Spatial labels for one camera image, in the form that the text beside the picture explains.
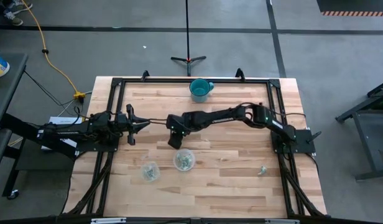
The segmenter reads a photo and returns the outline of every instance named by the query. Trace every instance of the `wooden table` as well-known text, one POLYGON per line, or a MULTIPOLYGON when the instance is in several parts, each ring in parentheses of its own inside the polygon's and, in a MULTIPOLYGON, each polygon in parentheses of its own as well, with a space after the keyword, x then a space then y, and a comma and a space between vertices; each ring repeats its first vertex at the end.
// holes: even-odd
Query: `wooden table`
MULTIPOLYGON (((88 114, 106 109, 111 79, 96 77, 88 114)), ((283 78, 280 83, 286 112, 302 113, 296 79, 283 78)), ((128 103, 134 107, 136 116, 164 119, 169 113, 223 110, 245 101, 269 106, 266 87, 259 84, 216 84, 210 95, 206 103, 197 104, 190 99, 188 83, 127 83, 123 112, 128 103)), ((303 116, 287 118, 297 129, 306 128, 303 116)), ((128 145, 126 138, 121 139, 111 169, 106 217, 287 216, 279 162, 272 152, 268 129, 252 129, 234 121, 192 133, 182 144, 182 148, 193 150, 196 156, 196 165, 189 172, 174 168, 172 157, 176 150, 167 144, 169 134, 165 126, 150 124, 135 135, 135 146, 128 145), (149 161, 160 167, 161 177, 154 182, 146 182, 141 176, 141 165, 149 161), (267 172, 258 176, 261 166, 267 172)), ((88 152, 75 162, 65 212, 75 206, 90 186, 95 159, 96 153, 88 152)), ((296 154, 295 161, 302 189, 326 213, 315 164, 304 154, 296 154)), ((297 212, 293 190, 290 194, 297 212)))

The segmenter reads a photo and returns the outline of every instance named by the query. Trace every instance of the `blue mug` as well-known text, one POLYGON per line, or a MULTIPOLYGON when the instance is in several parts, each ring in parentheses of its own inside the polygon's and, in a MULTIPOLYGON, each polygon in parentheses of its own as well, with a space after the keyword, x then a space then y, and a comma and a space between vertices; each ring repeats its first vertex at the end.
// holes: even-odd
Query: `blue mug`
POLYGON ((190 83, 191 98, 196 103, 204 103, 208 93, 214 88, 214 83, 205 79, 197 78, 190 83))

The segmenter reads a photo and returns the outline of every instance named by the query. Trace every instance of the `floor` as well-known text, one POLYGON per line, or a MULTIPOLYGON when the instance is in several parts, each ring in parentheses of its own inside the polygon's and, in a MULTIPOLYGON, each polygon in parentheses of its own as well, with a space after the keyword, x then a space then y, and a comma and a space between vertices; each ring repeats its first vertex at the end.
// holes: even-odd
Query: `floor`
MULTIPOLYGON (((179 0, 32 2, 44 26, 185 27, 184 2, 179 0)), ((271 2, 278 29, 383 30, 383 17, 325 17, 315 0, 271 2)), ((338 124, 334 119, 383 82, 383 35, 279 34, 276 43, 270 32, 249 32, 273 26, 266 0, 192 0, 189 4, 192 28, 240 29, 240 33, 191 33, 191 56, 207 56, 193 67, 193 76, 232 77, 241 67, 247 77, 296 78, 308 125, 323 132, 315 145, 328 214, 383 222, 383 179, 354 180, 354 175, 369 171, 369 165, 354 123, 338 124), (285 72, 277 63, 281 59, 285 72)), ((28 13, 19 17, 26 26, 34 25, 28 13)), ((142 75, 144 70, 152 76, 185 75, 184 66, 170 60, 186 56, 184 32, 44 34, 51 60, 81 91, 92 90, 98 75, 142 75)), ((0 30, 0 51, 29 54, 27 71, 60 101, 68 101, 71 86, 47 65, 41 49, 37 31, 0 30)), ((9 107, 11 114, 37 124, 61 110, 26 76, 9 107)), ((11 163, 9 159, 1 163, 0 193, 11 163)), ((59 214, 71 166, 64 169, 21 172, 16 182, 21 196, 12 201, 0 197, 0 220, 59 214)))

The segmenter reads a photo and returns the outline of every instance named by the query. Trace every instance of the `tripod stand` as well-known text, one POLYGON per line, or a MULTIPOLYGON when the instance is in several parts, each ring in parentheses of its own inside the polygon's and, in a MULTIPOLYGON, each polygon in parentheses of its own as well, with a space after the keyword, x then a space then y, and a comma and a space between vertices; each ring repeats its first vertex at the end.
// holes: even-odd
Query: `tripod stand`
POLYGON ((187 33, 187 58, 171 57, 171 60, 178 60, 181 62, 185 62, 187 66, 187 76, 190 77, 192 75, 192 63, 197 60, 206 59, 206 57, 201 56, 197 58, 190 58, 188 0, 186 0, 186 33, 187 33))

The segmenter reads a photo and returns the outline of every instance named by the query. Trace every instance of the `yellow cable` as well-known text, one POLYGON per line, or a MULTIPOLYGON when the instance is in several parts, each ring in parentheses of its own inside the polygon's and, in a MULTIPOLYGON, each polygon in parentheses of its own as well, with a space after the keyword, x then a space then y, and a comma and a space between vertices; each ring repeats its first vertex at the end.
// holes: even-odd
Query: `yellow cable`
MULTIPOLYGON (((44 50, 47 49, 47 46, 45 44, 45 38, 44 38, 44 34, 42 33, 42 29, 41 29, 41 26, 37 20, 37 18, 34 16, 34 14, 32 13, 32 11, 30 10, 29 7, 27 7, 27 4, 24 2, 24 0, 21 0, 24 4, 24 6, 27 8, 28 12, 31 14, 31 16, 33 17, 35 23, 37 24, 37 27, 38 27, 38 30, 40 31, 40 34, 41 34, 41 39, 42 39, 42 45, 44 46, 44 50)), ((45 55, 45 58, 47 59, 48 61, 48 64, 54 68, 57 72, 59 72, 60 74, 62 74, 67 80, 68 82, 72 85, 74 91, 75 91, 75 94, 73 95, 74 98, 84 98, 85 97, 85 93, 82 93, 80 91, 77 90, 77 88, 75 88, 75 85, 73 84, 73 82, 70 80, 70 78, 64 73, 62 72, 60 69, 58 69, 57 67, 55 67, 49 60, 49 57, 48 57, 48 53, 47 52, 44 52, 44 55, 45 55)))

